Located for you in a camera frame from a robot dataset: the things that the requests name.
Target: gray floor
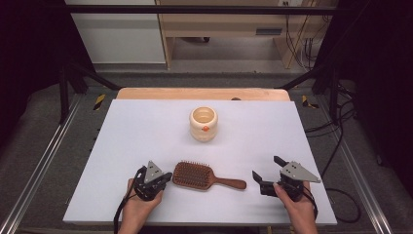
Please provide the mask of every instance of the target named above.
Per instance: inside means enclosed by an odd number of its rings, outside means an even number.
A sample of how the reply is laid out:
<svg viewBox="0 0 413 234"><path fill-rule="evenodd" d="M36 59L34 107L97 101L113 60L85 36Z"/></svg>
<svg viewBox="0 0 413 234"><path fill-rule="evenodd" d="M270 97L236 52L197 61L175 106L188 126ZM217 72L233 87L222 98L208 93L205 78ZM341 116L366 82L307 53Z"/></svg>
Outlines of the gray floor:
<svg viewBox="0 0 413 234"><path fill-rule="evenodd" d="M284 70L280 56L272 40L214 39L208 44L198 38L183 38L176 42L171 70L159 68L135 70L113 70L102 76L121 86L130 87L260 87L274 88L285 84L304 72L300 67ZM67 199L73 194L82 170L88 161L94 138L98 135L110 99L116 92L109 91L96 82L88 80L90 89L81 96L80 107L69 130L65 133L54 160L35 196L20 221L20 233L46 233L44 228L68 230L108 231L110 226L75 226L63 223L62 216L67 208ZM305 95L312 104L322 105L324 97L315 97L306 82L289 91L296 102L304 129L320 126L328 121L321 108L302 105ZM99 94L106 94L101 108L93 110ZM340 102L347 100L340 97ZM27 110L10 137L9 144L0 149L0 219L4 221L29 181L37 163L53 137L59 119L58 86L39 91L31 97ZM344 124L345 141L365 176L374 198L377 200L393 233L413 233L413 201L404 190L394 171L378 166L375 152L357 119L350 118ZM321 172L336 145L334 134L308 137L316 163ZM362 194L357 191L355 180L345 163L345 155L339 150L328 169L324 180L327 187L338 188L351 194L361 206L361 219L356 223L339 221L337 226L320 227L320 233L376 233L374 220L363 203ZM356 214L356 208L347 197L329 192L334 201L336 215L349 219ZM38 232L25 232L23 228L43 228ZM234 228L188 228L188 233L246 233ZM250 233L265 233L266 227L248 228ZM273 227L273 233L289 233L285 226Z"/></svg>

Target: wooden hairbrush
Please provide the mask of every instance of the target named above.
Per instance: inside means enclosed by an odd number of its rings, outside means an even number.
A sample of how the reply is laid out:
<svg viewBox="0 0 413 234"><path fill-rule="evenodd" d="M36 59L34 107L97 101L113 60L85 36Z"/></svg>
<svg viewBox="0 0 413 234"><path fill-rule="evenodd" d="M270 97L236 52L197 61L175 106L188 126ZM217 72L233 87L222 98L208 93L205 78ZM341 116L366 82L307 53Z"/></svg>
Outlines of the wooden hairbrush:
<svg viewBox="0 0 413 234"><path fill-rule="evenodd" d="M202 190L209 189L215 183L225 184L238 189L246 189L246 182L243 180L216 177L209 166L186 161L176 165L172 181L177 185Z"/></svg>

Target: white jar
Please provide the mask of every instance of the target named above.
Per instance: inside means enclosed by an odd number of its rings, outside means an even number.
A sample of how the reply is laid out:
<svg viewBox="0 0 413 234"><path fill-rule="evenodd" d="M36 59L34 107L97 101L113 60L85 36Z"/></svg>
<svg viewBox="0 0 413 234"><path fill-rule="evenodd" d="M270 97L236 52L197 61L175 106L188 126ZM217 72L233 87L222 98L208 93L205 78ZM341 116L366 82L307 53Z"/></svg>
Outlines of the white jar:
<svg viewBox="0 0 413 234"><path fill-rule="evenodd" d="M209 141L216 136L218 130L218 115L208 106L192 110L189 115L190 132L199 141Z"/></svg>

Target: brush head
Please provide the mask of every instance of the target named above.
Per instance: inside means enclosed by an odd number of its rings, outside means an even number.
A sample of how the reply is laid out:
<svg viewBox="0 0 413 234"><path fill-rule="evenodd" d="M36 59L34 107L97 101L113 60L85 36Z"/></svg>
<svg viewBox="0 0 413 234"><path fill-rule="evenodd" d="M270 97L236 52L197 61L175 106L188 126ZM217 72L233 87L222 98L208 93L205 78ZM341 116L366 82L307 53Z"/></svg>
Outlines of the brush head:
<svg viewBox="0 0 413 234"><path fill-rule="evenodd" d="M212 185L212 168L205 164L180 162L173 172L173 183L181 186L207 190Z"/></svg>

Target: human hand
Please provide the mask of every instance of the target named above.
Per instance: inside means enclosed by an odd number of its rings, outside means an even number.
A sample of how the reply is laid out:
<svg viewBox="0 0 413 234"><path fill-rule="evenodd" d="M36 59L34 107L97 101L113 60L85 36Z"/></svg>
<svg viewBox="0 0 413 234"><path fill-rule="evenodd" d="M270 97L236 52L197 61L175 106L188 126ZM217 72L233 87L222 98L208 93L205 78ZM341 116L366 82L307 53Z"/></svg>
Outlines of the human hand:
<svg viewBox="0 0 413 234"><path fill-rule="evenodd" d="M132 183L133 179L130 178L127 191ZM130 194L126 195L126 197L130 198L122 212L122 225L119 229L119 234L136 234L142 228L149 214L161 203L164 190L160 191L154 200L147 202L141 200L135 194L134 190L132 190Z"/></svg>
<svg viewBox="0 0 413 234"><path fill-rule="evenodd" d="M310 191L309 181L304 181L304 186ZM305 196L302 196L300 201L293 202L288 197L285 190L277 183L274 183L274 189L288 212L289 219L295 232L297 234L318 233L314 217L313 203Z"/></svg>

